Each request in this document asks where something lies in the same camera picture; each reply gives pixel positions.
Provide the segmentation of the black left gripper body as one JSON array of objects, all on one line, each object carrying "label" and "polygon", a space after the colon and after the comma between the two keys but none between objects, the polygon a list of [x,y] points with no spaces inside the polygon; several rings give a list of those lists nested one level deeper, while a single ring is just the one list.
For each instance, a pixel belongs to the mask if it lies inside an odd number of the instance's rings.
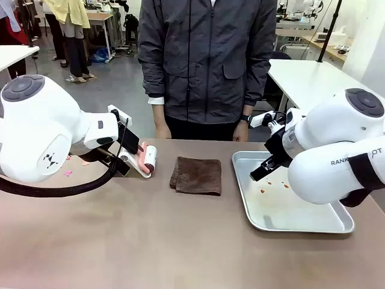
[{"label": "black left gripper body", "polygon": [[128,125],[128,120],[125,121],[125,123],[118,123],[118,139],[117,142],[119,143],[119,149],[117,151],[117,156],[120,155],[121,151],[123,149],[126,149],[126,139],[125,139],[125,133]]}]

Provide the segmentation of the person's right hand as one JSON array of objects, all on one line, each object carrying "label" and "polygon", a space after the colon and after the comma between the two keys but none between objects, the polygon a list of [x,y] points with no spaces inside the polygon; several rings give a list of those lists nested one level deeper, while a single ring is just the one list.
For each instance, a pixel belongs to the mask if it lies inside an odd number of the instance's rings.
[{"label": "person's right hand", "polygon": [[155,137],[158,139],[171,139],[171,131],[166,123],[163,120],[155,120]]}]

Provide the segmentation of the person's left hand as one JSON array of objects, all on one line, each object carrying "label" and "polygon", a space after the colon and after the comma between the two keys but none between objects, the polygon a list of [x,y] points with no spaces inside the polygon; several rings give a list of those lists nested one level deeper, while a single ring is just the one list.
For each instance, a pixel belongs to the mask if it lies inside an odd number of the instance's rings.
[{"label": "person's left hand", "polygon": [[240,120],[237,124],[234,133],[233,141],[248,142],[248,123],[244,120]]}]

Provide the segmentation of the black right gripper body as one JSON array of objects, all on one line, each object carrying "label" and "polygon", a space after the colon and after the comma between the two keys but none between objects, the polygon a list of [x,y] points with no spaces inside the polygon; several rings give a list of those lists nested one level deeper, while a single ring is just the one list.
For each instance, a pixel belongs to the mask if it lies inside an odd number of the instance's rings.
[{"label": "black right gripper body", "polygon": [[265,143],[265,147],[268,152],[272,155],[276,155],[278,157],[290,157],[283,147],[283,134],[285,133],[285,128],[280,128],[277,132],[275,132]]}]

